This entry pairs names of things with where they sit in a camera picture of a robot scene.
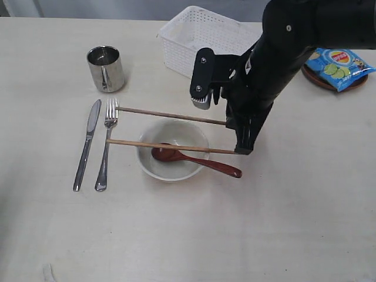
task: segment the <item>white bowl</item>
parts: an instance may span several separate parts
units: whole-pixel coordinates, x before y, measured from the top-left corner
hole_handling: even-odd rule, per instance
[[[196,125],[181,120],[165,119],[155,123],[144,131],[140,142],[148,143],[170,143],[180,146],[209,147],[209,141],[204,133]],[[164,163],[153,158],[152,148],[137,147],[137,160],[148,175],[166,182],[175,182],[188,179],[200,170],[203,166],[192,162],[170,162]],[[188,152],[182,153],[208,159],[209,153]]]

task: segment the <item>red spoon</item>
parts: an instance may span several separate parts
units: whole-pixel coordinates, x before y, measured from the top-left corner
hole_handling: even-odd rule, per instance
[[[203,166],[207,166],[211,169],[217,170],[218,172],[222,172],[224,174],[227,174],[229,176],[235,177],[235,178],[241,178],[242,172],[240,169],[237,169],[236,167],[229,166],[224,163],[214,162],[212,160],[203,160],[203,159],[197,159],[195,157],[188,157],[181,153],[179,150],[174,149],[162,149],[162,148],[153,148],[152,149],[152,156],[161,162],[176,162],[178,160],[187,160],[193,163],[198,163]]]

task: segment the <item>fork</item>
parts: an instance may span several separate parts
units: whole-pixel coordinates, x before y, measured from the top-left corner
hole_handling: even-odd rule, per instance
[[[119,111],[116,110],[118,106],[117,99],[107,99],[106,105],[106,119],[105,126],[107,128],[106,141],[111,138],[111,131],[114,126],[117,125]],[[109,143],[105,143],[105,150],[103,151],[102,163],[100,164],[98,178],[95,183],[95,190],[98,192],[105,191],[107,189],[107,168],[108,168],[108,150]]]

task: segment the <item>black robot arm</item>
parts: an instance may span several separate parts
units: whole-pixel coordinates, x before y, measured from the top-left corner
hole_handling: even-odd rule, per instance
[[[249,155],[275,98],[317,47],[375,49],[376,0],[271,0],[263,34],[243,55],[198,51],[190,94],[208,109],[227,99],[226,127],[237,137],[235,152]]]

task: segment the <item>blue snack bag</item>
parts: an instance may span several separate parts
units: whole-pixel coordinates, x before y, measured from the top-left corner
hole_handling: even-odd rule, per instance
[[[317,48],[305,64],[339,92],[357,79],[376,72],[376,68],[345,49]]]

